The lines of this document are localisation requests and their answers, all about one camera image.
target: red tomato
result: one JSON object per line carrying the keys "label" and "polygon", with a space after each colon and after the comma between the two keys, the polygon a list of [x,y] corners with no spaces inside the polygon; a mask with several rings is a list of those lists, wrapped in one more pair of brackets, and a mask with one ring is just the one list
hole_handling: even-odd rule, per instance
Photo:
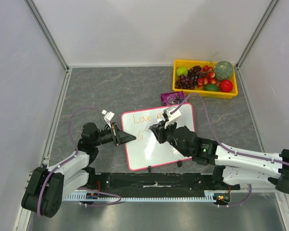
{"label": "red tomato", "polygon": [[220,82],[219,87],[221,92],[231,92],[233,85],[230,80],[223,80],[222,82]]}

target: purple snack bag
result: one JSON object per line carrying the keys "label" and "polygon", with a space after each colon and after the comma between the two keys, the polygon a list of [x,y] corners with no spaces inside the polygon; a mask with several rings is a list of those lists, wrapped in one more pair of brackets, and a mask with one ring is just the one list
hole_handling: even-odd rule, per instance
{"label": "purple snack bag", "polygon": [[160,95],[160,99],[165,106],[174,105],[180,104],[185,99],[185,95],[183,91],[163,93]]}

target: yellow plastic tray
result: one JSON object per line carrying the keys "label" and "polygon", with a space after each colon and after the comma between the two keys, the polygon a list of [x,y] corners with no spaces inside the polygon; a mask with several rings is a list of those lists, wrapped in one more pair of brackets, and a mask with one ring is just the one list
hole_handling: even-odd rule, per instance
{"label": "yellow plastic tray", "polygon": [[186,95],[190,93],[197,92],[203,97],[213,97],[213,98],[223,98],[223,99],[232,99],[232,97],[238,95],[237,91],[237,84],[236,84],[236,74],[233,72],[233,75],[229,78],[229,80],[233,84],[233,88],[231,92],[219,92],[219,91],[207,91],[207,90],[200,90],[197,86],[194,90],[185,90],[185,89],[177,89],[175,88],[175,81],[178,79],[177,76],[177,68],[184,66],[187,69],[192,68],[193,66],[199,65],[203,67],[204,65],[208,65],[213,67],[212,63],[209,61],[192,61],[192,60],[175,60],[173,64],[173,79],[172,79],[172,90],[173,91],[183,91]]}

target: red border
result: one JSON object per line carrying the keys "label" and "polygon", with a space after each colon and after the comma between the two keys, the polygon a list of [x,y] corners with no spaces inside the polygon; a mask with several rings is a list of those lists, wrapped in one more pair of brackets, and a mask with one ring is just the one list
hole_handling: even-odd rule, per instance
{"label": "red border", "polygon": [[[193,105],[192,105],[191,103],[184,103],[184,104],[189,104],[189,105],[191,105],[191,107],[192,107],[194,130],[196,131]],[[132,113],[132,112],[147,111],[147,110],[151,110],[151,109],[158,109],[158,108],[164,108],[164,107],[169,107],[169,106],[152,107],[152,108],[148,108],[148,109],[140,109],[140,110],[136,110],[136,111],[124,112],[124,113],[121,115],[122,130],[124,131],[123,121],[122,121],[122,117],[124,116],[124,114],[126,114],[126,113]],[[126,152],[126,158],[127,158],[127,165],[128,165],[128,168],[129,168],[130,171],[138,171],[138,170],[143,170],[143,169],[147,169],[147,168],[148,168],[148,167],[143,167],[143,168],[131,169],[131,167],[130,167],[130,162],[129,162],[129,156],[128,156],[128,154],[127,154],[126,144],[125,144],[125,152]],[[151,167],[158,167],[158,166],[162,166],[162,165],[169,165],[169,164],[177,163],[177,162],[179,162],[179,161],[177,161],[177,160],[176,160],[176,161],[171,161],[171,162],[167,162],[167,163],[160,164],[160,165],[153,165],[153,166],[151,166]]]}

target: white gear rack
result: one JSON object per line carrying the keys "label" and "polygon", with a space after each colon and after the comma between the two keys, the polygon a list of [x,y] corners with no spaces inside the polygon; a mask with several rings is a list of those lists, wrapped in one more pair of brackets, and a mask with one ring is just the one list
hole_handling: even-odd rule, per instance
{"label": "white gear rack", "polygon": [[[99,197],[97,199],[86,199],[89,191],[74,191],[63,201],[93,201],[93,202],[113,202],[116,197]],[[122,202],[216,202],[213,199],[214,193],[205,192],[204,197],[122,197]]]}

